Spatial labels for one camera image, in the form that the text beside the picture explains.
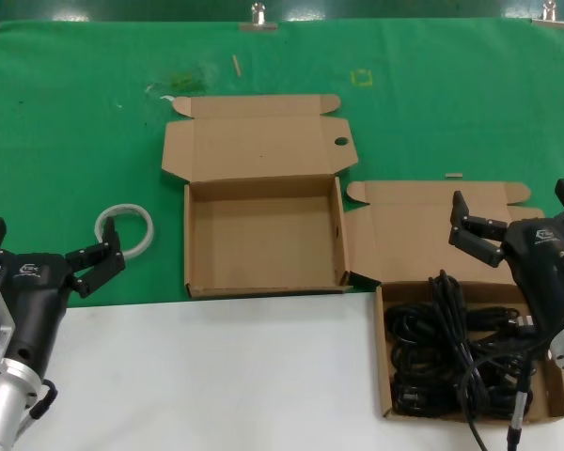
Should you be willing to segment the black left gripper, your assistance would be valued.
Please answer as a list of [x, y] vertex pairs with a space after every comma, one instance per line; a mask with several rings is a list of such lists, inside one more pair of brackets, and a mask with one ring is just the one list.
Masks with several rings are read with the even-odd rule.
[[71, 290], [86, 298], [125, 270], [112, 218], [105, 221], [102, 242], [65, 255], [8, 255], [0, 217], [0, 294], [14, 320], [4, 357], [44, 378]]

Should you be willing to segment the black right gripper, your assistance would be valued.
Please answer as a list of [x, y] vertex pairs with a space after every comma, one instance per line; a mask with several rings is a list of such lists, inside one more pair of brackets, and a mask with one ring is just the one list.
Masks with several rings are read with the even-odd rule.
[[[564, 328], [564, 179], [555, 195], [563, 211], [554, 218], [533, 218], [508, 224], [472, 216], [461, 191], [452, 197], [448, 242], [467, 255], [497, 268], [508, 262], [543, 336]], [[502, 242], [502, 248], [491, 241]]]

